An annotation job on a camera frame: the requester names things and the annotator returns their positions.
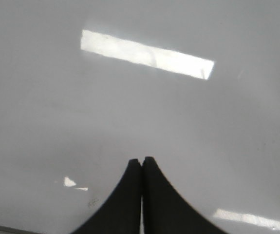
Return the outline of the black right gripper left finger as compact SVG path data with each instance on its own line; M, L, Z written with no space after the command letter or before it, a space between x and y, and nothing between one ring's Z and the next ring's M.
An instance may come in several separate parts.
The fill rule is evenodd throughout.
M142 202L142 167L128 161L119 183L103 205L74 234L138 234Z

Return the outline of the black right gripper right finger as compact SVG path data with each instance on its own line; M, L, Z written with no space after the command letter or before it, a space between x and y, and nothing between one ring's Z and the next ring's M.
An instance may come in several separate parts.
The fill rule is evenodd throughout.
M194 210L174 189L155 159L145 157L143 171L143 222L146 234L223 234Z

